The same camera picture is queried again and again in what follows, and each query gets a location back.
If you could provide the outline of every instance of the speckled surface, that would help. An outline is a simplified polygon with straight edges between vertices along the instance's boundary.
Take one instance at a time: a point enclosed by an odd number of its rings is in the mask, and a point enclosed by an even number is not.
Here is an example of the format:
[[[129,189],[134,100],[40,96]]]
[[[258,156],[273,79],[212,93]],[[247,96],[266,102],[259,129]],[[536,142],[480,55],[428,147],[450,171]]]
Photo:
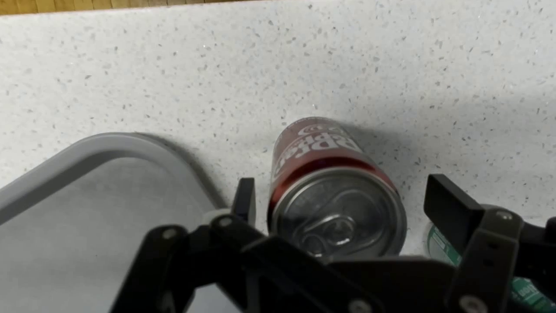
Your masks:
[[[280,131],[365,135],[423,253],[426,176],[530,222],[555,216],[555,3],[252,3],[0,20],[0,185],[108,131],[185,147],[263,213]]]

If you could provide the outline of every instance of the can rim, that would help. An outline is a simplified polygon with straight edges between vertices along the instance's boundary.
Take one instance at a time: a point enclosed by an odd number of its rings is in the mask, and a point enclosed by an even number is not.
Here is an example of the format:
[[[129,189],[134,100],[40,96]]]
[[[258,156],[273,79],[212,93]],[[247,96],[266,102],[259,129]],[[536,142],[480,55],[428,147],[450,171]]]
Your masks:
[[[355,176],[355,178],[364,178],[365,182],[376,185],[377,189],[381,189],[386,194],[386,197],[393,204],[395,223],[391,227],[391,230],[393,230],[391,237],[386,242],[386,248],[381,253],[381,256],[400,255],[400,251],[405,244],[405,237],[407,237],[407,216],[405,216],[402,199],[398,197],[397,190],[393,190],[393,187],[390,187],[386,182],[383,182],[381,178],[374,176],[372,173],[369,173],[365,169],[357,169],[357,168],[320,169],[320,171],[315,171],[315,173],[304,176],[303,180],[296,182],[292,187],[289,187],[285,190],[284,197],[280,199],[275,211],[271,213],[271,225],[270,225],[271,230],[270,232],[277,234],[278,225],[280,225],[280,216],[289,213],[289,204],[292,204],[310,183],[324,180],[332,175],[348,175],[348,176]]]

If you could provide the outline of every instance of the gray tray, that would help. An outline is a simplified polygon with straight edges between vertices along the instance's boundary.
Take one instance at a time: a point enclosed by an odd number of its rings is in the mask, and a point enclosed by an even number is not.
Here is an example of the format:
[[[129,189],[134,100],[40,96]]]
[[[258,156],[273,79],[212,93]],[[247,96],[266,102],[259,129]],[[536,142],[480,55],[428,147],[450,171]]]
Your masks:
[[[84,140],[0,192],[0,312],[108,313],[146,232],[195,230],[214,209],[162,142]],[[192,312],[237,310],[209,288]]]

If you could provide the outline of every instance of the soda can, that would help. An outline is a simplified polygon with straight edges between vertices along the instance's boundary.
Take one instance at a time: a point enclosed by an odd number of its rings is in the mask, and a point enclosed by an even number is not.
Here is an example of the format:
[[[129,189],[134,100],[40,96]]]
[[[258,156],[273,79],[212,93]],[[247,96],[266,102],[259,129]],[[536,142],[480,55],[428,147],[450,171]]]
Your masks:
[[[398,255],[407,232],[391,180],[329,119],[278,138],[268,227],[324,263]]]
[[[433,260],[459,267],[463,258],[443,237],[438,229],[431,229],[428,234],[428,253]],[[556,313],[556,305],[546,298],[529,279],[516,277],[511,282],[511,298],[530,312]]]

